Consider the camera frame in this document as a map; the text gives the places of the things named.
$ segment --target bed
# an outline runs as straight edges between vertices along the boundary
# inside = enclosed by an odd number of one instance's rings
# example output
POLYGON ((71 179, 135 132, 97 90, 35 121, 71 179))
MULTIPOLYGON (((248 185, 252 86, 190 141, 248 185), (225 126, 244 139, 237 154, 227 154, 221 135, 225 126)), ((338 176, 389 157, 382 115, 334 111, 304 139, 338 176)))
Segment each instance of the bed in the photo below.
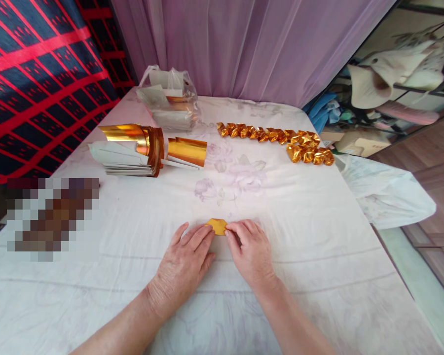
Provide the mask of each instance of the bed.
MULTIPOLYGON (((203 171, 165 166, 158 178, 111 177, 87 143, 53 177, 100 179, 83 258, 21 262, 0 232, 0 354, 64 354, 114 317, 153 277, 176 228, 252 218, 266 231, 277 275, 339 354, 442 354, 425 318, 335 166, 293 164, 285 146, 221 138, 216 122, 312 131, 300 109, 200 97, 190 133, 208 142, 203 171)), ((150 123, 134 89, 101 125, 150 123)), ((148 354, 280 354, 233 264, 225 237, 194 296, 148 354)))

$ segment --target blue cloth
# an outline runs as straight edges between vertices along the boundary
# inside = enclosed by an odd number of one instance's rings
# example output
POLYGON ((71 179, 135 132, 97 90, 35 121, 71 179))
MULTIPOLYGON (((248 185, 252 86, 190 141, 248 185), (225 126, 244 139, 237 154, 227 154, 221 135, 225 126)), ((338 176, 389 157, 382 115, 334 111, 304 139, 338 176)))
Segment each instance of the blue cloth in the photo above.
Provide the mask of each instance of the blue cloth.
MULTIPOLYGON (((314 126, 314 129, 316 130, 317 133, 321 133, 322 130, 324 129, 324 126, 326 125, 327 121, 330 120, 330 115, 331 112, 333 112, 334 110, 332 110, 332 108, 328 107, 328 103, 329 101, 335 99, 337 97, 337 95, 333 92, 327 91, 320 99, 318 102, 316 102, 316 104, 313 106, 312 110, 309 112, 308 116, 309 119, 311 120, 312 125, 314 126)), ((312 106, 312 102, 315 99, 311 100, 311 102, 309 102, 308 104, 306 104, 302 110, 304 112, 307 112, 309 110, 309 108, 312 106)), ((339 119, 338 117, 335 117, 336 114, 332 113, 332 123, 337 122, 339 119)))

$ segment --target pink curtain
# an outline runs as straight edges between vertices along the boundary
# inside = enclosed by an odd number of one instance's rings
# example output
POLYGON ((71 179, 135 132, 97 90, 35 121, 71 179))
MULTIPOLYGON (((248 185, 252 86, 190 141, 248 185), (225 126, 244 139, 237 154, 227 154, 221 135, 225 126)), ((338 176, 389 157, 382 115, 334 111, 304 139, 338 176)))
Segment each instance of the pink curtain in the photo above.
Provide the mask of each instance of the pink curtain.
POLYGON ((138 79, 188 70, 199 95, 301 107, 395 0, 112 0, 138 79))

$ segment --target right hand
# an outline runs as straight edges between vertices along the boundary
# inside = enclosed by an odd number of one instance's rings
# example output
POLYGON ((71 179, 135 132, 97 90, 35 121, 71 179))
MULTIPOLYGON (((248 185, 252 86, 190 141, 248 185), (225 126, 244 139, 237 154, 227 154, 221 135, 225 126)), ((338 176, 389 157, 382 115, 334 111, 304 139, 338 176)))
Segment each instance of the right hand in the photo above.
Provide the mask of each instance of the right hand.
POLYGON ((250 219, 229 223, 225 228, 235 266, 248 285, 254 292, 270 287, 277 277, 265 232, 250 219), (237 242, 234 232, 242 245, 237 242))

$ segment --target white bag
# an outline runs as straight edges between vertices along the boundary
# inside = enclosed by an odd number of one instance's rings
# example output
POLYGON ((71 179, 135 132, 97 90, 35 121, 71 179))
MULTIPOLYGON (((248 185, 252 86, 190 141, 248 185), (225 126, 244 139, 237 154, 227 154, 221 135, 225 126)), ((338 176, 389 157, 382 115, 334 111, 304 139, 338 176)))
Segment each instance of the white bag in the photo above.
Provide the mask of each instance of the white bag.
POLYGON ((417 223, 436 212, 436 203, 409 171, 352 155, 336 155, 335 162, 378 230, 417 223))

